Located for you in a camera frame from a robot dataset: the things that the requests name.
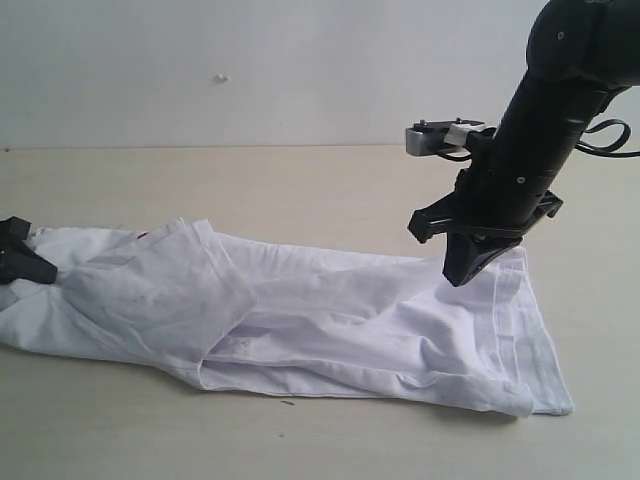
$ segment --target table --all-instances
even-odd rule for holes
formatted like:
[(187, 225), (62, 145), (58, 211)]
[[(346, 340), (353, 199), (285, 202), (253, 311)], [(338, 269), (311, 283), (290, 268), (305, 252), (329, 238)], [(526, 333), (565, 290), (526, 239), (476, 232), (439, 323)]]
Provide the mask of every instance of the table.
[[(441, 255), (406, 231), (457, 168), (401, 146), (0, 153), (0, 218)], [(576, 153), (526, 238), (576, 412), (513, 420), (386, 400), (202, 393), (159, 371), (0, 348), (7, 479), (637, 478), (640, 162)]]

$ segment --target white wall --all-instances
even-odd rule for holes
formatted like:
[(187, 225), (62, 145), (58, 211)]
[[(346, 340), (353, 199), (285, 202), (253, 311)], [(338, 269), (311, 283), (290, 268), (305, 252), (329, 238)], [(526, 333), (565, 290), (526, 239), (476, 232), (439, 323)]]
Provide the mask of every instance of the white wall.
[(544, 4), (1, 0), (0, 147), (402, 143), (420, 118), (495, 123)]

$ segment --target white garment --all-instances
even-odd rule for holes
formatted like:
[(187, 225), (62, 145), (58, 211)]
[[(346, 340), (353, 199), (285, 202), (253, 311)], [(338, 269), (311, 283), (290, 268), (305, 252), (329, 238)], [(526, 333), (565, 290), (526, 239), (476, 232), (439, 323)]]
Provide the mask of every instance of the white garment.
[(28, 243), (58, 281), (0, 287), (0, 341), (203, 390), (573, 410), (523, 249), (453, 288), (440, 261), (268, 245), (207, 221), (139, 234), (38, 230)]

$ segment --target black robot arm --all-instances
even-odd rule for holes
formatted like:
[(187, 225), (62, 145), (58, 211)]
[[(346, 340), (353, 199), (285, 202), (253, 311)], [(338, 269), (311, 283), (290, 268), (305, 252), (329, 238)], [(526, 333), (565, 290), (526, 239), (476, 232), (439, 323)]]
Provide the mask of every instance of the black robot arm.
[[(407, 129), (411, 155), (471, 159), (454, 192), (409, 224), (422, 243), (447, 234), (444, 275), (452, 285), (468, 283), (557, 213), (562, 201), (549, 187), (565, 161), (594, 117), (640, 84), (637, 45), (640, 1), (553, 0), (533, 26), (528, 70), (498, 129), (460, 119)], [(470, 155), (451, 155), (461, 149)]]

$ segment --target black clamp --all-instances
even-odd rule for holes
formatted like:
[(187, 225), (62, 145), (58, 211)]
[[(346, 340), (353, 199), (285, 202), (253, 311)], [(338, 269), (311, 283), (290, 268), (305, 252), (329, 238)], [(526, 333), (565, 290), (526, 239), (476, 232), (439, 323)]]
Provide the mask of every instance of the black clamp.
[(0, 285), (18, 278), (47, 285), (56, 281), (57, 267), (25, 245), (30, 229), (31, 223), (18, 217), (0, 222)]

